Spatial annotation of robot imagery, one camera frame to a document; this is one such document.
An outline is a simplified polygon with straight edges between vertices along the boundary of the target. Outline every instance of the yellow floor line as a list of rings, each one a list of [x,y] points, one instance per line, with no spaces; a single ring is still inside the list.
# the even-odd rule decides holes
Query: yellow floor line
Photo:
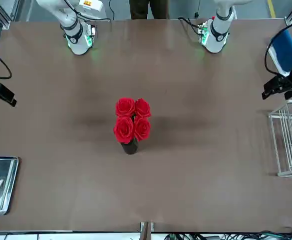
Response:
[[[275,19],[276,13],[275,13],[274,5],[272,4],[272,0],[268,0],[268,6],[269,6],[271,18]]]

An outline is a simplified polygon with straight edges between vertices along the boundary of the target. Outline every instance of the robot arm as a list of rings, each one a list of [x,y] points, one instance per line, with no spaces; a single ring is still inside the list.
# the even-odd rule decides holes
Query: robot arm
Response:
[[[83,18],[96,20],[106,18],[106,12],[101,1],[37,0],[37,2],[58,19],[66,33],[68,46],[74,54],[83,55],[92,47],[95,28],[79,18],[76,12],[79,12]]]
[[[229,27],[234,19],[233,6],[252,0],[214,0],[217,4],[216,17],[199,25],[199,42],[211,53],[218,53],[226,44]]]

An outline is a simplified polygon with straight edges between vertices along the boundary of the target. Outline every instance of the red rose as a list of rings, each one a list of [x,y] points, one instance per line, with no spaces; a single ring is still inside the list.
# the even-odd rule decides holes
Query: red rose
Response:
[[[150,123],[145,117],[136,117],[135,119],[135,137],[138,141],[148,138],[150,132]]]
[[[135,108],[137,116],[141,118],[147,118],[151,116],[149,104],[144,99],[138,99],[135,102]]]
[[[118,117],[114,127],[117,141],[123,144],[129,143],[134,136],[134,123],[130,117]]]
[[[122,97],[116,103],[116,115],[118,117],[131,117],[135,112],[134,99]]]

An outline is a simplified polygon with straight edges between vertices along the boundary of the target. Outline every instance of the blue object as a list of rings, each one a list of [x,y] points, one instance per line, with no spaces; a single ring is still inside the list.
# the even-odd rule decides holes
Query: blue object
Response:
[[[292,38],[288,30],[282,32],[273,42],[277,53],[277,59],[286,72],[292,69]]]

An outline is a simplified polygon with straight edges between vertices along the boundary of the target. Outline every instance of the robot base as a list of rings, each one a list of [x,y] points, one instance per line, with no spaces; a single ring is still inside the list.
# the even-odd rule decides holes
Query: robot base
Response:
[[[229,33],[224,37],[222,41],[216,41],[215,36],[213,36],[213,34],[211,33],[210,24],[212,23],[212,21],[212,19],[209,19],[207,22],[203,22],[199,25],[199,43],[204,46],[209,52],[216,54],[220,52],[223,46],[226,44]]]
[[[93,46],[95,38],[95,28],[91,25],[85,23],[84,21],[80,22],[83,27],[82,35],[78,39],[77,43],[72,43],[68,38],[68,46],[72,52],[76,55],[85,54]]]

